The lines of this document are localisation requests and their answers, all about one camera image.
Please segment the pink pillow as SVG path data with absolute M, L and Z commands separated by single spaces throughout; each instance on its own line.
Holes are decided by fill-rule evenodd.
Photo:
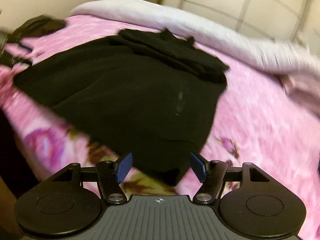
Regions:
M 319 117 L 319 77 L 293 73 L 280 77 L 287 96 Z

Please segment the white wardrobe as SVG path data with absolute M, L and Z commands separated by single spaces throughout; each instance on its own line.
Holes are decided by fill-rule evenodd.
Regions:
M 303 29 L 311 0 L 163 0 L 162 3 L 248 37 L 293 42 Z

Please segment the black zip jacket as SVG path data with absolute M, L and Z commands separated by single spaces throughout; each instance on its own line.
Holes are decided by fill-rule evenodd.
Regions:
M 14 85 L 133 165 L 175 186 L 210 134 L 228 66 L 195 40 L 134 29 L 55 54 Z

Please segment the white striped duvet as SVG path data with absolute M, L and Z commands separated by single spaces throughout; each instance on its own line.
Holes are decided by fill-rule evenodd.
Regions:
M 71 15 L 92 15 L 163 30 L 229 55 L 260 71 L 274 74 L 304 73 L 319 76 L 319 58 L 290 42 L 243 36 L 198 15 L 144 0 L 99 0 L 81 4 Z

